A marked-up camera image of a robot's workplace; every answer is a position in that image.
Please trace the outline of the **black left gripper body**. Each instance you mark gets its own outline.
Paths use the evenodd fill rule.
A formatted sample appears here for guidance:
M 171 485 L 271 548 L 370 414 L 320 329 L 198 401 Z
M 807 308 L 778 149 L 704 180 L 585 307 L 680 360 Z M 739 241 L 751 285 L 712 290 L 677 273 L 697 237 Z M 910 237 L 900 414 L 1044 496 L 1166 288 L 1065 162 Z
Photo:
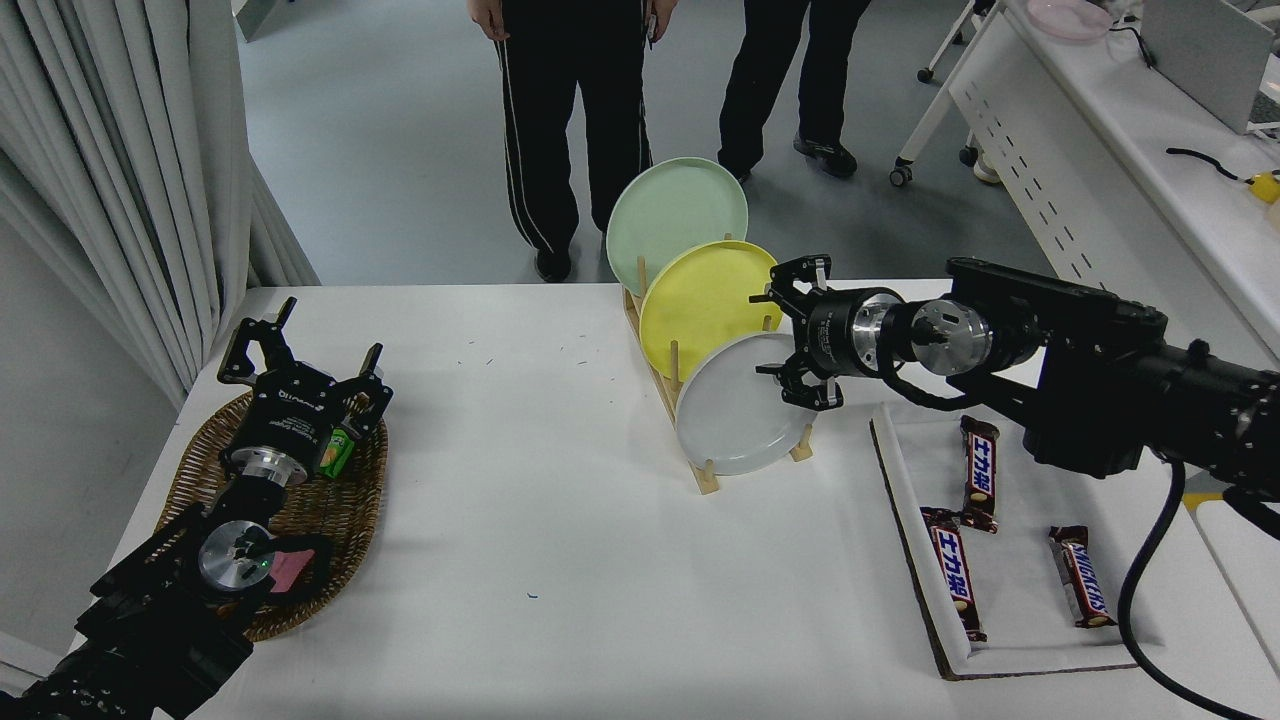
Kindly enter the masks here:
M 232 456 L 248 448 L 284 454 L 303 469 L 315 469 L 344 411 L 337 380 L 312 366 L 265 372 L 253 383 L 253 397 L 232 439 Z

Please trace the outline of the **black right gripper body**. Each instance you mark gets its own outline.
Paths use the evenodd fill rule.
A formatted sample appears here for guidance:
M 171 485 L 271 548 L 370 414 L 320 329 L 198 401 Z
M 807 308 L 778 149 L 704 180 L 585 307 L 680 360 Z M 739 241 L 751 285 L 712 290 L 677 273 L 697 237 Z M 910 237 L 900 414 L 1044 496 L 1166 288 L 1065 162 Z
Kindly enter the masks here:
M 810 370 L 820 379 L 863 377 L 851 324 L 861 305 L 854 290 L 818 290 L 804 295 L 801 350 L 809 356 Z

